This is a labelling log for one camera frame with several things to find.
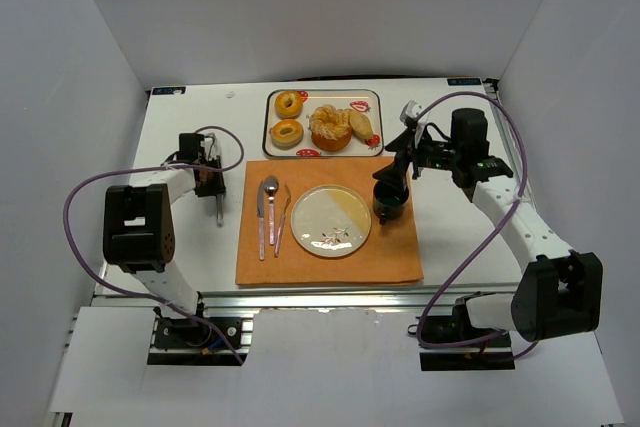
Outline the metal serving tongs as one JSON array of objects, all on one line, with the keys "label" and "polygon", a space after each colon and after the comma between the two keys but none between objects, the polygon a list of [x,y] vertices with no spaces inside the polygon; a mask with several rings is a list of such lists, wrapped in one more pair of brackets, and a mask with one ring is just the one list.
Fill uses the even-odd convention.
[{"label": "metal serving tongs", "polygon": [[[221,169],[221,149],[219,141],[214,134],[205,135],[205,146],[207,159],[206,165],[212,168]],[[223,204],[226,196],[226,186],[222,173],[212,173],[211,177],[207,180],[206,191],[210,196],[215,198],[216,224],[218,227],[222,227],[224,225]]]}]

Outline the oblong golden bread roll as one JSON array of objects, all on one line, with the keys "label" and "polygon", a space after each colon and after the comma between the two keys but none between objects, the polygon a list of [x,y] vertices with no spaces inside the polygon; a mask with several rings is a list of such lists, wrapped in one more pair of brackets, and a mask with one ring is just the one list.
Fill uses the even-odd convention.
[{"label": "oblong golden bread roll", "polygon": [[362,141],[369,141],[374,137],[373,127],[369,118],[361,112],[349,112],[349,123],[353,133]]}]

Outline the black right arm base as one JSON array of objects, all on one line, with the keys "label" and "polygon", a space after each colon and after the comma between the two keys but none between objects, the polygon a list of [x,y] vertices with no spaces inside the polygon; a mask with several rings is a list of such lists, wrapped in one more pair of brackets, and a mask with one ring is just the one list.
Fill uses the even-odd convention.
[{"label": "black right arm base", "polygon": [[422,372],[506,371],[515,369],[509,334],[489,338],[488,328],[471,325],[466,303],[482,296],[475,292],[455,301],[449,315],[429,316],[422,327],[418,322],[407,328],[413,337],[434,344],[419,353]]}]

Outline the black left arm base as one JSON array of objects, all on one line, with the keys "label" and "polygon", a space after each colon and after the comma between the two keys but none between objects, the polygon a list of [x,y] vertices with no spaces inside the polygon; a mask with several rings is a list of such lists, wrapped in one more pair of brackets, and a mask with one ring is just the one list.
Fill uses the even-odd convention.
[{"label": "black left arm base", "polygon": [[[156,316],[147,364],[150,366],[239,367],[234,354],[213,329],[187,318],[169,317],[154,308]],[[250,321],[242,317],[208,317],[245,360]]]}]

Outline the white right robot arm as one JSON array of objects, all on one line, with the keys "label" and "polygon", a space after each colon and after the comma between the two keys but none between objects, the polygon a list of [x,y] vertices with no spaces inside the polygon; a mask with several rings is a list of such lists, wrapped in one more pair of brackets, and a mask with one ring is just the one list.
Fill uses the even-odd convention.
[{"label": "white right robot arm", "polygon": [[438,141],[427,130],[422,107],[403,108],[404,132],[389,143],[391,165],[374,173],[377,190],[406,193],[407,169],[419,177],[424,168],[448,171],[454,184],[493,224],[514,255],[522,277],[512,294],[475,293],[456,301],[447,329],[430,334],[420,322],[424,343],[479,342],[498,331],[516,331],[529,342],[595,330],[600,321],[603,266],[591,253],[580,253],[559,238],[522,198],[513,171],[489,152],[483,111],[452,113],[449,135]]}]

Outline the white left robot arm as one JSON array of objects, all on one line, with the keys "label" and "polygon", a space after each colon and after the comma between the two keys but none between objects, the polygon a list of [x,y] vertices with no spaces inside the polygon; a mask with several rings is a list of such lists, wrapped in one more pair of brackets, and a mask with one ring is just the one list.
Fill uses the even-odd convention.
[{"label": "white left robot arm", "polygon": [[165,170],[105,194],[103,254],[107,263],[132,275],[147,291],[192,315],[202,314],[201,294],[189,285],[174,255],[172,205],[192,193],[205,198],[205,212],[224,223],[226,186],[216,136],[183,133],[179,149]]}]

